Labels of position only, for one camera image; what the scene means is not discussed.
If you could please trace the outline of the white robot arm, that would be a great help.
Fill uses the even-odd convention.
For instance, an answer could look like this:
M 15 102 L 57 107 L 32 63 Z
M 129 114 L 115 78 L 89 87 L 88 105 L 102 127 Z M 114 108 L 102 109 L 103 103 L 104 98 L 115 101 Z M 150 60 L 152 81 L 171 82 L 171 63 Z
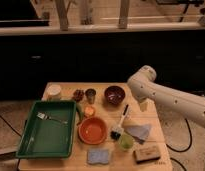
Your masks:
M 144 65 L 128 78 L 127 85 L 138 103 L 149 98 L 205 128 L 205 97 L 156 84 L 156 76 L 151 66 Z

